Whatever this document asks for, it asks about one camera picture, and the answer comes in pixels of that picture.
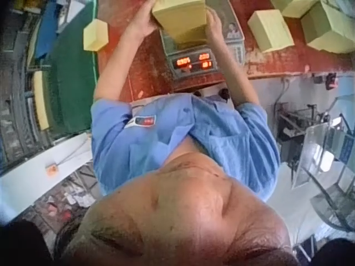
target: hand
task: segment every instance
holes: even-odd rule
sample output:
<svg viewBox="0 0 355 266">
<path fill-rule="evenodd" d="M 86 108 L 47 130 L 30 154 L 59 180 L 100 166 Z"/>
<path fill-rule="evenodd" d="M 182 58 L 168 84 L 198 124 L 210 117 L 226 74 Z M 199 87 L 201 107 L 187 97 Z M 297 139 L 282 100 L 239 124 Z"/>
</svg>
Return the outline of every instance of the hand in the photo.
<svg viewBox="0 0 355 266">
<path fill-rule="evenodd" d="M 155 1 L 156 0 L 146 0 L 126 29 L 129 32 L 133 32 L 140 40 L 143 40 L 158 29 L 158 25 L 151 15 Z"/>
<path fill-rule="evenodd" d="M 221 42 L 224 43 L 221 19 L 217 12 L 210 7 L 207 7 L 206 35 L 210 45 L 215 45 Z"/>
</svg>

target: shirt sleeve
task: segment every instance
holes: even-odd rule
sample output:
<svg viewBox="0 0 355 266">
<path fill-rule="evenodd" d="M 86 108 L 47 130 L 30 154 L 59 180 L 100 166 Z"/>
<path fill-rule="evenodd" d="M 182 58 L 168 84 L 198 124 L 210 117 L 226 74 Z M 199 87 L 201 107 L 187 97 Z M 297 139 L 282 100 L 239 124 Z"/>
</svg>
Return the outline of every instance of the shirt sleeve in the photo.
<svg viewBox="0 0 355 266">
<path fill-rule="evenodd" d="M 251 132 L 249 187 L 263 200 L 267 200 L 275 190 L 280 166 L 280 153 L 272 135 L 265 110 L 251 103 L 237 108 Z"/>
<path fill-rule="evenodd" d="M 100 99 L 93 104 L 91 114 L 92 150 L 96 161 L 132 118 L 132 108 L 127 103 Z"/>
</svg>

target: eye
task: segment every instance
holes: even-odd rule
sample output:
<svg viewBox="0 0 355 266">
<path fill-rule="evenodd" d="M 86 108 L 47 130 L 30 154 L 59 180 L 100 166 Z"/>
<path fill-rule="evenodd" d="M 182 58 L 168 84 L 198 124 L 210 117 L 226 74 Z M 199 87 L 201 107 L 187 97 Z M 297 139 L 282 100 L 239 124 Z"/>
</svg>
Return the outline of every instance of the eye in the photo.
<svg viewBox="0 0 355 266">
<path fill-rule="evenodd" d="M 93 231 L 91 232 L 91 235 L 96 240 L 104 243 L 110 248 L 124 253 L 128 257 L 140 257 L 143 255 L 143 253 L 139 251 L 139 248 L 137 247 L 138 245 L 134 244 L 134 241 L 131 239 L 127 239 L 127 237 L 120 232 L 112 229 L 103 231 L 105 231 L 105 233 L 102 231 Z"/>
</svg>

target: nose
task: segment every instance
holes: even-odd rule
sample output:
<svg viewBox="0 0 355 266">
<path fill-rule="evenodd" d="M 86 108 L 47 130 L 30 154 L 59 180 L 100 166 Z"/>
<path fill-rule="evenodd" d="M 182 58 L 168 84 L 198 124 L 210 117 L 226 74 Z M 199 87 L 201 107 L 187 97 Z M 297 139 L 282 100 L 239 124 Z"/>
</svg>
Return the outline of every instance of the nose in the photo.
<svg viewBox="0 0 355 266">
<path fill-rule="evenodd" d="M 206 176 L 166 182 L 158 190 L 152 222 L 171 238 L 218 231 L 230 187 L 230 182 Z"/>
</svg>

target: green mat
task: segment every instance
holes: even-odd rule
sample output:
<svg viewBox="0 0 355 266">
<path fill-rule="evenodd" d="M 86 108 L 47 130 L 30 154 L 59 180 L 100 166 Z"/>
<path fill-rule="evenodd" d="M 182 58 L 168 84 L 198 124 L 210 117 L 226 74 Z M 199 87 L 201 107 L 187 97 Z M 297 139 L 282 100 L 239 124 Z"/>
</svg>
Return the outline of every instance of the green mat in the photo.
<svg viewBox="0 0 355 266">
<path fill-rule="evenodd" d="M 96 53 L 83 50 L 83 30 L 95 15 L 95 2 L 90 2 L 58 36 L 45 59 L 50 66 L 43 75 L 45 108 L 55 134 L 79 133 L 91 127 L 98 67 Z"/>
</svg>

